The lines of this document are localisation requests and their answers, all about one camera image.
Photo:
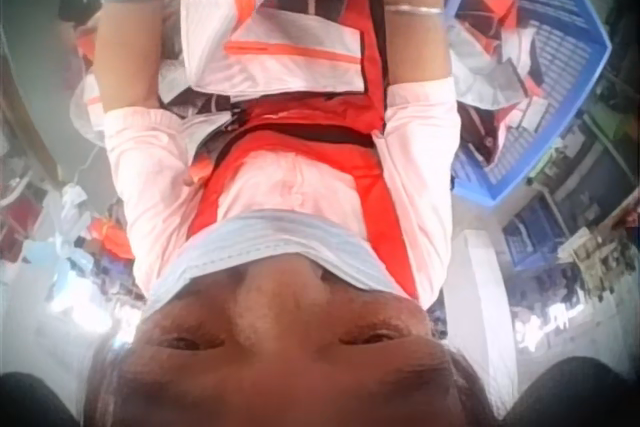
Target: eye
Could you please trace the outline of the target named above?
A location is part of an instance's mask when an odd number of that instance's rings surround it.
[[[197,352],[200,350],[212,350],[220,348],[224,345],[224,340],[213,339],[206,344],[200,343],[188,337],[176,336],[158,342],[158,347],[172,350],[185,350],[188,352]]]
[[[390,342],[404,337],[404,333],[396,328],[368,327],[358,329],[356,332],[340,339],[343,345],[372,345]]]
[[[197,351],[202,350],[198,342],[186,337],[172,337],[158,343],[158,347],[173,350]]]

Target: blue crate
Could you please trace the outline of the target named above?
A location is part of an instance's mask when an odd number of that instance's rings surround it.
[[[453,164],[454,192],[493,207],[519,185],[567,127],[593,88],[611,52],[604,27],[588,0],[518,0],[522,16],[538,28],[536,44],[550,102],[536,134],[509,129],[497,161],[484,167],[466,146]]]
[[[516,270],[555,265],[558,248],[568,240],[543,196],[527,204],[502,232]]]

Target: light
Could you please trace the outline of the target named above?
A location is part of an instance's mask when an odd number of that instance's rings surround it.
[[[540,340],[544,337],[545,332],[540,328],[542,321],[537,315],[532,315],[529,322],[522,324],[524,330],[521,333],[522,341],[518,347],[526,347],[531,352],[536,351],[536,347]]]
[[[532,353],[535,352],[536,347],[546,334],[553,332],[557,328],[561,330],[569,328],[569,320],[576,317],[584,308],[584,304],[580,304],[571,310],[567,310],[564,304],[554,304],[547,309],[551,320],[544,327],[542,326],[542,321],[536,315],[532,315],[526,324],[517,320],[514,330],[518,347],[527,348]]]
[[[71,318],[84,330],[95,334],[104,334],[113,325],[111,316],[93,304],[76,306]]]
[[[52,312],[71,310],[71,318],[87,332],[103,334],[113,325],[113,319],[104,309],[91,301],[95,287],[89,279],[69,273],[65,289],[56,296],[49,306]]]
[[[142,320],[142,311],[128,305],[122,305],[116,310],[116,317],[120,319],[120,330],[114,342],[116,344],[130,344],[136,336],[138,324]]]

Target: pink shirt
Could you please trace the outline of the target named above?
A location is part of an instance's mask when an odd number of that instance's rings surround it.
[[[451,164],[460,140],[453,79],[392,86],[387,104],[386,131],[373,138],[426,307],[444,283],[451,255]],[[109,112],[105,140],[136,256],[134,274],[148,294],[179,249],[188,248],[201,187],[189,185],[181,120],[170,112]],[[259,209],[318,215],[367,238],[353,178],[301,155],[250,155],[229,179],[218,219]]]

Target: orange safety vest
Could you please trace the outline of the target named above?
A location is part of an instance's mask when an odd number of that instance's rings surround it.
[[[91,238],[102,241],[106,251],[123,260],[133,260],[131,245],[126,231],[116,223],[106,219],[94,219],[89,225]]]
[[[398,216],[372,148],[371,133],[382,131],[384,125],[384,85],[369,0],[347,0],[340,23],[362,33],[366,92],[334,98],[294,94],[250,103],[248,122],[223,148],[205,183],[189,236],[218,220],[220,195],[247,156],[256,151],[298,153],[353,177],[369,243],[398,285],[417,299]],[[295,124],[299,125],[300,134],[295,132]],[[345,142],[341,135],[345,132],[352,133],[346,137],[368,138],[370,146],[365,142]]]

